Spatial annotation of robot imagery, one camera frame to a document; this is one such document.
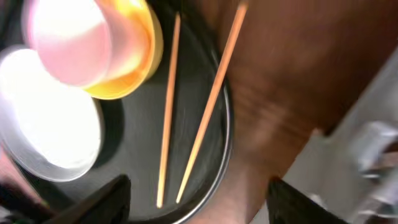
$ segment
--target brown wooden surface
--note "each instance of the brown wooden surface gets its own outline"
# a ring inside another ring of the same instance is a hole
[[[192,0],[220,52],[237,0]],[[235,109],[225,179],[191,223],[248,223],[270,175],[283,175],[314,128],[335,127],[398,38],[398,1],[252,0],[227,71]]]

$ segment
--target chopstick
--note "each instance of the chopstick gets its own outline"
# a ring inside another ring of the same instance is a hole
[[[246,15],[246,11],[248,9],[247,1],[243,1],[239,4],[238,10],[236,11],[235,19],[232,24],[231,32],[229,33],[228,40],[226,43],[226,47],[224,49],[223,56],[221,58],[220,66],[218,67],[218,71],[216,74],[216,78],[214,80],[213,87],[210,91],[210,96],[207,101],[207,105],[205,108],[205,112],[201,119],[201,123],[199,126],[198,134],[196,136],[195,142],[193,143],[191,155],[188,160],[187,168],[185,169],[185,173],[182,179],[182,183],[180,186],[180,190],[178,191],[178,196],[176,202],[179,203],[181,201],[182,195],[184,193],[185,187],[187,186],[187,182],[189,176],[191,174],[193,164],[197,158],[201,142],[205,136],[206,129],[211,118],[211,114],[213,112],[214,106],[216,104],[216,100],[218,97],[218,93],[221,90],[221,86],[224,81],[226,69],[228,67],[229,61],[231,60],[232,52],[235,47],[236,40],[238,39],[239,31],[241,30],[241,26],[244,20],[244,16]]]
[[[171,127],[172,112],[173,112],[175,72],[177,69],[180,25],[181,25],[181,18],[180,14],[177,13],[177,15],[175,16],[172,54],[171,54],[170,68],[169,68],[169,83],[167,84],[166,106],[164,113],[162,154],[160,155],[159,183],[157,187],[157,202],[156,202],[156,206],[158,208],[161,208],[163,206],[164,185],[165,185],[166,170],[167,170],[167,157],[169,154],[169,143],[170,143],[170,127]]]

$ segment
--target yellow bowl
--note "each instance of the yellow bowl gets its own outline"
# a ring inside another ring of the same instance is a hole
[[[94,98],[115,100],[132,93],[155,73],[162,59],[163,34],[155,12],[145,1],[103,0],[103,2],[114,7],[123,16],[141,22],[150,38],[150,47],[146,60],[135,71],[118,79],[99,83],[86,89]]]

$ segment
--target black tray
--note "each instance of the black tray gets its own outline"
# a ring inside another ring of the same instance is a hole
[[[188,220],[213,195],[231,153],[232,114],[224,85],[180,204],[175,203],[183,173],[218,68],[218,53],[201,17],[184,7],[153,0],[164,35],[164,54],[155,75],[129,96],[101,101],[104,147],[83,177],[52,183],[26,172],[39,194],[56,210],[64,210],[92,194],[119,174],[131,179],[131,223],[180,223]],[[165,200],[156,208],[165,93],[176,9],[182,10],[177,81]]]

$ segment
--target pink cup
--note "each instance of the pink cup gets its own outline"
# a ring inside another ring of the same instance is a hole
[[[119,78],[145,59],[143,26],[96,1],[39,0],[27,6],[25,37],[48,72],[87,88]]]

